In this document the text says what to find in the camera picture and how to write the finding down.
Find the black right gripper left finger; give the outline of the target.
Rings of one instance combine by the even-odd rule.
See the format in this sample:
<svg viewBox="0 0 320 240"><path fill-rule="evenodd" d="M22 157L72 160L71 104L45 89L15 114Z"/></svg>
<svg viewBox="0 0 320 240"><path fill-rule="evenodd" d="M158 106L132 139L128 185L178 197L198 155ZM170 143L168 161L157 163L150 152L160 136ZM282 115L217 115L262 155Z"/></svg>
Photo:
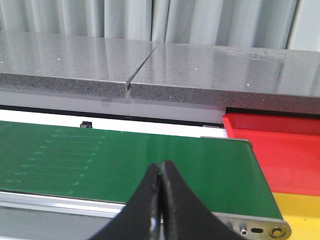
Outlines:
<svg viewBox="0 0 320 240"><path fill-rule="evenodd" d="M159 171L157 164L150 164L125 207L90 239L158 240L161 225Z"/></svg>

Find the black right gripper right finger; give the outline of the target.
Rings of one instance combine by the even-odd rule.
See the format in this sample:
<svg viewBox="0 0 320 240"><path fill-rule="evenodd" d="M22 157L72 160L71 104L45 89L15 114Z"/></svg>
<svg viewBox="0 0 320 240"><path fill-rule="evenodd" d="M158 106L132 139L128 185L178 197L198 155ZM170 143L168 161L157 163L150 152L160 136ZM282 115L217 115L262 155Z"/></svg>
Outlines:
<svg viewBox="0 0 320 240"><path fill-rule="evenodd" d="M175 163L161 164L161 201L166 240L242 240L199 200Z"/></svg>

